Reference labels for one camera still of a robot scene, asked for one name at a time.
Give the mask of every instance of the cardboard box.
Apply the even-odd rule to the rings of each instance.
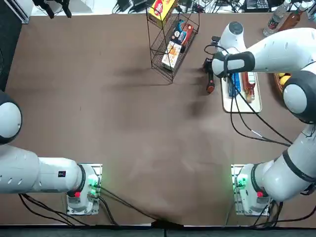
[[[148,19],[162,28],[176,5],[177,0],[155,0],[149,8]]]
[[[181,52],[184,52],[185,47],[189,41],[189,38],[193,32],[193,26],[186,23],[184,20],[179,20],[173,34],[171,36],[171,41],[182,46]]]
[[[181,50],[181,45],[178,45],[170,41],[168,44],[168,48],[166,50],[166,54],[163,56],[162,61],[161,61],[162,66],[173,71],[180,54],[180,50]]]

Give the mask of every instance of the plastic bottle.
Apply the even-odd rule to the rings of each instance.
[[[256,79],[254,73],[242,73],[243,90],[246,93],[246,100],[251,103],[255,99],[255,85]]]
[[[284,30],[295,27],[297,23],[299,23],[299,21],[301,20],[301,15],[306,9],[307,9],[306,2],[302,2],[300,7],[295,12],[292,12],[291,14],[289,14],[289,16],[287,17],[287,19],[285,20],[285,22],[283,23],[283,25],[280,27],[278,31],[284,31]]]
[[[287,10],[287,7],[289,6],[290,3],[291,3],[291,0],[284,0],[284,3],[275,10],[275,12],[273,13],[272,17],[270,18],[268,22],[267,27],[263,30],[263,34],[265,36],[270,36],[276,31],[276,28],[278,24],[280,23],[280,21],[282,20]]]

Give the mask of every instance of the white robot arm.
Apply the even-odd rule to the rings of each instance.
[[[66,158],[44,158],[7,145],[20,132],[18,105],[0,91],[0,193],[67,193],[69,214],[96,214],[94,185],[100,178],[93,167]]]
[[[289,111],[310,123],[280,157],[270,162],[247,164],[238,176],[244,211],[261,212],[270,201],[284,201],[316,182],[316,30],[298,28],[278,32],[250,48],[243,42],[243,27],[231,22],[224,30],[212,61],[212,70],[226,73],[292,73],[283,89]]]

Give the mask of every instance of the metal wire rack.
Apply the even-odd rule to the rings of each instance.
[[[192,4],[199,3],[199,0],[194,0]],[[199,29],[199,14],[198,14],[198,22],[194,22],[192,20],[192,11],[188,13],[172,13],[169,16],[167,15],[165,19],[165,22],[163,21],[160,13],[160,22],[155,23],[150,20],[149,18],[149,10],[153,8],[152,6],[147,6],[146,8],[146,18],[147,18],[147,27],[148,27],[148,39],[149,39],[149,46],[150,46],[150,56],[151,56],[151,66],[153,69],[155,69],[158,73],[160,73],[162,76],[167,78],[167,80],[172,83],[174,80],[175,75],[177,74],[185,56],[189,52],[190,46],[192,44],[193,39],[198,34]],[[175,28],[178,26],[178,22],[182,20],[183,26],[186,24],[190,24],[193,26],[193,31],[190,35],[190,38],[188,39],[187,44],[185,45],[185,48],[181,49],[181,53],[178,56],[177,62],[175,66],[172,69],[167,69],[166,67],[162,66],[162,58],[164,55],[167,55],[169,65],[170,63],[170,49],[167,51],[167,47],[169,44],[169,41],[171,40],[171,37],[173,35],[173,32]],[[151,41],[151,38],[153,38],[153,34],[150,31],[150,24],[155,25],[159,28],[159,33],[154,39],[154,41]]]

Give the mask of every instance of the brown bottle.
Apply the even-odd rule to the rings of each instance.
[[[246,100],[248,103],[251,103],[255,99],[255,85],[256,79],[254,73],[242,73],[242,85],[243,90],[246,93]]]
[[[302,2],[300,7],[295,11],[289,14],[287,19],[284,21],[283,25],[280,27],[278,31],[284,31],[287,29],[291,29],[297,25],[297,23],[301,20],[301,15],[306,10],[307,4],[306,2]]]

